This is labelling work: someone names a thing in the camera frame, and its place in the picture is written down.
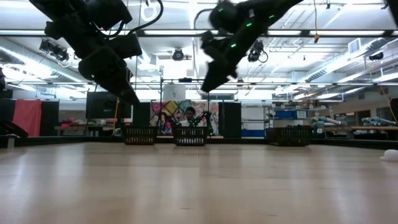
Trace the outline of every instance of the wall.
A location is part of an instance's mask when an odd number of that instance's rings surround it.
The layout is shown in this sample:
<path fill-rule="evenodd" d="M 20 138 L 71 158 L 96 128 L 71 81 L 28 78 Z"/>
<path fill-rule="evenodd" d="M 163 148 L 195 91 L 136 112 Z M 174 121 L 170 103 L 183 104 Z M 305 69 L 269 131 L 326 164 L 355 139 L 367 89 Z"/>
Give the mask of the wall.
<path fill-rule="evenodd" d="M 389 94 L 381 95 L 379 91 L 369 91 L 365 93 L 365 99 L 359 100 L 358 95 L 348 98 L 344 103 L 332 105 L 334 114 L 348 113 L 356 111 L 370 110 L 371 116 L 377 116 L 376 110 L 378 108 L 385 108 L 389 106 L 389 100 L 398 98 L 398 89 L 389 87 Z M 320 111 L 321 116 L 329 114 L 328 110 Z"/>

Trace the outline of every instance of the person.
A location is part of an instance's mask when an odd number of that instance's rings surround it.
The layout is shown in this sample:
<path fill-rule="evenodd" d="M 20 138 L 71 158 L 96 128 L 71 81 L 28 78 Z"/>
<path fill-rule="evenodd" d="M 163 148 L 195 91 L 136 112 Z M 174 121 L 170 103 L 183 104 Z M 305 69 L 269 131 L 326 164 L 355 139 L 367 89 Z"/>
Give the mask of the person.
<path fill-rule="evenodd" d="M 183 127 L 189 127 L 191 121 L 195 119 L 195 109 L 193 107 L 188 107 L 185 110 L 185 120 L 179 122 L 179 124 Z M 197 127 L 203 127 L 203 121 L 200 121 Z"/>

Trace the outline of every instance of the ceiling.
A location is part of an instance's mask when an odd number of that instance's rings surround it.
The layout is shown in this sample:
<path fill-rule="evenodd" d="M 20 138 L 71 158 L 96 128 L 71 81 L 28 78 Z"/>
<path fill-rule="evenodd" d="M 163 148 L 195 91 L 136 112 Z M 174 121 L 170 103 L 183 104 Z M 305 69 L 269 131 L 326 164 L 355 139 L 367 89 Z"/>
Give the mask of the ceiling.
<path fill-rule="evenodd" d="M 212 8 L 216 0 L 164 0 L 165 9 L 162 17 L 155 24 L 146 29 L 193 29 L 193 19 L 201 9 Z M 326 0 L 316 0 L 316 13 L 313 0 L 304 0 L 299 5 L 293 7 L 283 18 L 276 22 L 270 29 L 315 29 L 315 22 L 318 29 L 360 29 L 360 30 L 397 30 L 397 26 L 390 15 L 388 9 L 383 7 L 383 0 L 331 0 L 331 6 L 326 8 Z M 153 9 L 146 9 L 145 1 L 125 1 L 128 9 L 134 18 L 127 24 L 126 30 L 138 25 L 145 24 L 153 13 Z M 159 12 L 159 5 L 156 1 L 151 1 L 150 6 Z M 0 30 L 5 29 L 37 29 L 43 30 L 48 18 L 37 10 L 28 1 L 0 0 Z M 212 29 L 208 22 L 208 13 L 199 16 L 196 24 L 197 29 Z M 44 55 L 39 46 L 43 38 L 40 37 L 4 37 L 6 40 L 35 53 L 40 57 L 46 57 L 53 63 L 57 61 Z M 347 51 L 348 43 L 355 38 L 320 38 L 314 44 L 312 38 L 262 38 L 265 51 L 269 59 L 266 63 L 249 63 L 243 58 L 238 65 L 238 75 L 245 78 L 246 82 L 266 82 L 272 79 L 274 82 L 296 82 L 295 74 L 307 73 L 319 67 L 328 60 L 336 57 L 342 52 Z M 51 40 L 53 43 L 65 48 L 68 44 L 60 39 Z M 200 45 L 199 38 L 191 37 L 142 37 L 139 39 L 140 45 L 146 55 L 157 59 L 156 65 L 164 67 L 165 73 L 194 74 L 195 77 L 203 78 L 206 75 L 206 62 L 211 59 L 206 56 L 199 48 L 196 48 L 195 55 L 193 44 Z M 193 60 L 173 62 L 171 52 L 175 48 L 181 48 L 186 55 L 194 55 L 197 74 L 190 72 L 193 70 Z M 385 60 L 395 58 L 396 46 L 391 45 L 385 51 Z M 365 69 L 365 60 L 353 60 L 346 66 L 335 70 L 336 73 L 343 73 L 344 76 L 355 74 Z M 159 71 L 154 69 L 140 69 L 143 62 L 137 57 L 126 60 L 128 67 L 138 76 L 138 82 L 151 82 L 159 80 Z M 76 62 L 61 63 L 66 67 L 65 73 L 71 76 L 78 76 Z M 138 88 L 156 89 L 158 86 L 141 86 Z"/>

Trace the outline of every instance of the black basket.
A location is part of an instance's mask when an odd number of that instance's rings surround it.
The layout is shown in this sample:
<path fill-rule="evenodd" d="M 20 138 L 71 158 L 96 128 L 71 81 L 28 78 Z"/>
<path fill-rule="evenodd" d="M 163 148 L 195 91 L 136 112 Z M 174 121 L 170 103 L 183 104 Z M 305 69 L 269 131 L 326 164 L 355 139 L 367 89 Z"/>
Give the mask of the black basket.
<path fill-rule="evenodd" d="M 277 146 L 307 146 L 312 136 L 311 126 L 266 129 L 269 144 Z"/>
<path fill-rule="evenodd" d="M 173 137 L 177 146 L 204 146 L 207 142 L 207 127 L 174 127 Z"/>
<path fill-rule="evenodd" d="M 122 127 L 123 142 L 126 145 L 153 145 L 155 144 L 157 127 Z"/>

